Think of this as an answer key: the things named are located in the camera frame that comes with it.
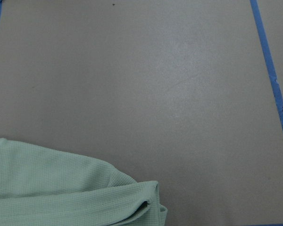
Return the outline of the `light green long-sleeve shirt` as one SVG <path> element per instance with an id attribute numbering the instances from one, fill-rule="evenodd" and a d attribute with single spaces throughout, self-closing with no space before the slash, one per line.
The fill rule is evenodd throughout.
<path id="1" fill-rule="evenodd" d="M 163 226 L 166 216 L 157 181 L 0 138 L 0 226 Z"/>

